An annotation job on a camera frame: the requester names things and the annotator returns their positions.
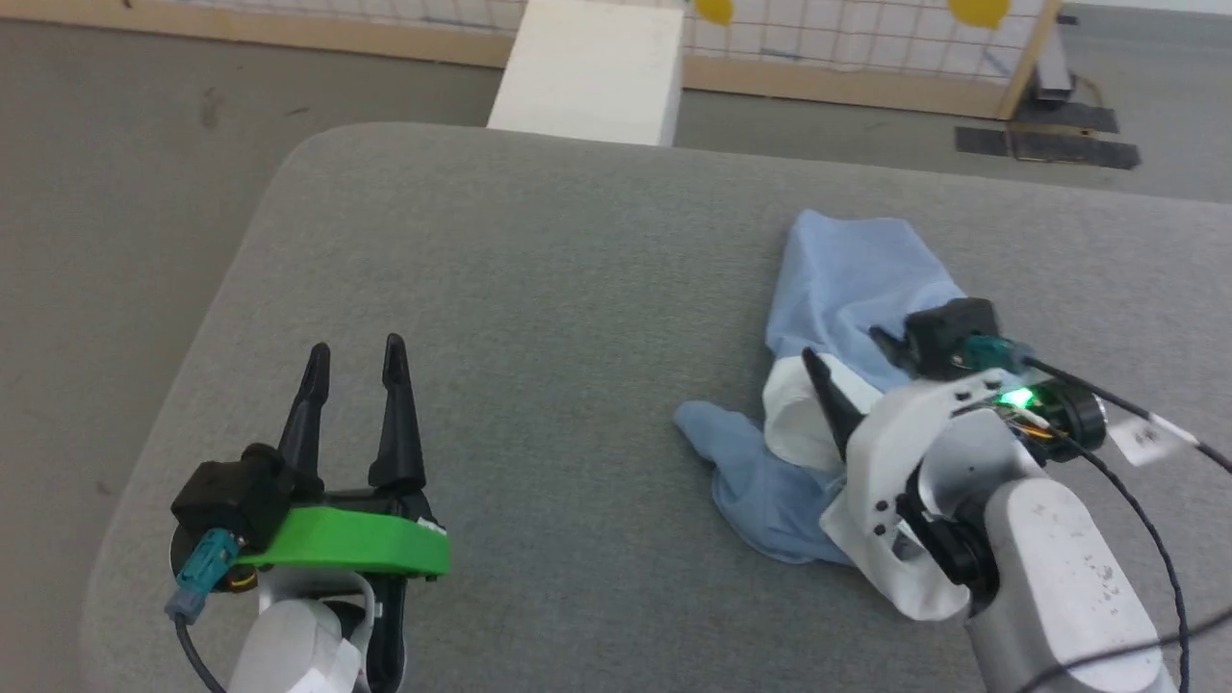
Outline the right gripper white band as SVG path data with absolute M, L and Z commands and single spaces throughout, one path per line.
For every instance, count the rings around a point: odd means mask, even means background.
M 910 372 L 910 342 L 880 326 L 869 338 Z M 801 359 L 846 474 L 821 527 L 913 620 L 949 619 L 994 588 L 982 519 L 991 496 L 1106 439 L 1103 400 L 1060 380 L 965 372 L 876 395 L 828 351 L 804 346 Z

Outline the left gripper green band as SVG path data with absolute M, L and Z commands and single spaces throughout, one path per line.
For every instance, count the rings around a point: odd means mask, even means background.
M 322 409 L 331 351 L 309 351 L 277 451 L 293 485 L 322 485 Z M 425 496 L 423 439 L 407 345 L 388 334 L 382 361 L 386 404 L 367 482 L 409 499 L 334 497 L 294 508 L 272 547 L 239 559 L 251 568 L 257 618 L 235 663 L 239 692 L 405 692 L 404 631 L 413 580 L 448 573 L 448 531 Z

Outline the light blue white garment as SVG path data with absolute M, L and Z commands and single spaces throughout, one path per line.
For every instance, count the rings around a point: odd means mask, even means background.
M 902 335 L 910 313 L 960 297 L 963 291 L 904 219 L 837 219 L 812 210 L 797 217 L 765 329 L 774 361 L 764 420 L 705 400 L 687 400 L 674 414 L 713 469 L 718 513 L 749 547 L 784 564 L 848 564 L 821 527 L 845 466 L 802 354 L 816 351 L 848 400 L 878 398 L 910 379 L 890 364 L 870 328 Z

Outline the black floor mat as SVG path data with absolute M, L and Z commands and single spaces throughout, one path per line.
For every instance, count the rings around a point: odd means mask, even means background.
M 998 128 L 958 126 L 960 153 L 1011 158 L 1016 162 L 1076 164 L 1133 170 L 1142 163 L 1138 146 L 1108 141 L 1120 133 L 1112 109 L 1074 102 L 1023 101 Z

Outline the white rectangular block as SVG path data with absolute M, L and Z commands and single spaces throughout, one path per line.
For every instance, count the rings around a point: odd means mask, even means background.
M 683 23 L 678 6 L 529 0 L 487 128 L 673 146 Z

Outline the wooden frame mesh fence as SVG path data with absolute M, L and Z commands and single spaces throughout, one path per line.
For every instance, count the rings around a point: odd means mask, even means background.
M 946 0 L 734 0 L 728 27 L 678 6 L 683 86 L 1007 121 L 1064 0 L 1011 0 L 995 30 Z M 529 0 L 0 0 L 0 18 L 505 67 Z

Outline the grey metal post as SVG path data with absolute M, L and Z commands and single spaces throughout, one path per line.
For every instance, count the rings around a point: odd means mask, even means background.
M 1066 104 L 1076 91 L 1076 78 L 1064 55 L 1060 26 L 1048 31 L 1035 65 L 1031 97 L 1048 105 Z

